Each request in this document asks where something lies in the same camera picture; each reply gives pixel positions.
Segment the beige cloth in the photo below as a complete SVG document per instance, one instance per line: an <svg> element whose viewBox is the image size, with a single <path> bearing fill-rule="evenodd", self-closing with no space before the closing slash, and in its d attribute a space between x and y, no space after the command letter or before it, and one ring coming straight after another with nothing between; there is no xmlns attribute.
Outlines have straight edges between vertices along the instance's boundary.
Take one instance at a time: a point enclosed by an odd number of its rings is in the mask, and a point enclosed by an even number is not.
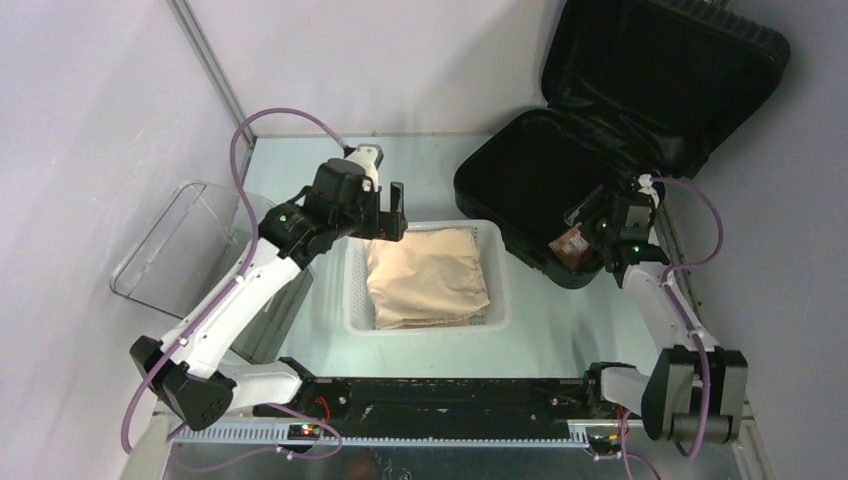
<svg viewBox="0 0 848 480"><path fill-rule="evenodd" d="M378 330L468 326L490 305L469 228L418 230L364 247Z"/></svg>

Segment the white perforated plastic basket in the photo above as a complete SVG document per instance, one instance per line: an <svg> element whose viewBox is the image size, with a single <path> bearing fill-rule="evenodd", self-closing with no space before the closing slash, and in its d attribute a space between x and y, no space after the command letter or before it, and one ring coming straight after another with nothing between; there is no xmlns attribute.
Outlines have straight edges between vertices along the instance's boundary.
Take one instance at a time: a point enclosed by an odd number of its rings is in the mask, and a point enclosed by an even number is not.
<svg viewBox="0 0 848 480"><path fill-rule="evenodd" d="M496 331L511 321L500 229L485 220L418 222L399 243L349 239L340 312L360 336Z"/></svg>

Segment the black ribbed hard-shell suitcase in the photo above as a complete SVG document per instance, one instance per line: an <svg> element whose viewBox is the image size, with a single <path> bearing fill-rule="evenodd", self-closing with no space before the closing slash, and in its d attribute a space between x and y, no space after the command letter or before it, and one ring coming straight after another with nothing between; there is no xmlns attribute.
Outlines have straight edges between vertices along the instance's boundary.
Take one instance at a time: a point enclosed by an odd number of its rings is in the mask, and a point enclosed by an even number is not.
<svg viewBox="0 0 848 480"><path fill-rule="evenodd" d="M453 178L458 209L495 223L509 253L566 289L602 270L551 243L596 188L643 173L693 178L777 89L779 31L706 1L569 1L540 77L545 105L519 114Z"/></svg>

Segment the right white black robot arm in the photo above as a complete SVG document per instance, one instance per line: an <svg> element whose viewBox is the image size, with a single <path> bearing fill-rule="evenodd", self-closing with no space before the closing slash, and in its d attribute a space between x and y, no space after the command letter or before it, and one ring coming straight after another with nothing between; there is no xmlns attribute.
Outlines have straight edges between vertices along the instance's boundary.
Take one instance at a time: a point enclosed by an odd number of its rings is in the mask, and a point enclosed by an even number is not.
<svg viewBox="0 0 848 480"><path fill-rule="evenodd" d="M688 444L693 456L703 443L738 438L748 364L707 332L682 296L675 265L651 242L659 201L650 184L626 191L599 186L566 217L635 302L658 352L649 374L621 362L593 363L581 402L596 418L623 407L641 418L651 439Z"/></svg>

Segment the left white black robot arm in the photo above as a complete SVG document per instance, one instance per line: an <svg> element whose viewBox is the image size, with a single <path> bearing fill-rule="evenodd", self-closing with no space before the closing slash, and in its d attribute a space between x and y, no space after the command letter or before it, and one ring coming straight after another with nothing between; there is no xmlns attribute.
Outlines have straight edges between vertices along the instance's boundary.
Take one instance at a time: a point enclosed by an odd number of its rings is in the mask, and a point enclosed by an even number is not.
<svg viewBox="0 0 848 480"><path fill-rule="evenodd" d="M407 228L404 187L390 185L390 208L380 209L375 145L348 148L343 158L319 165L311 185L271 208L254 229L245 253L225 277L161 339L139 337L130 356L145 389L193 431L215 424L231 410L279 404L304 416L316 403L315 388L284 361L227 367L221 361L236 338L281 289L319 255L345 237L397 242Z"/></svg>

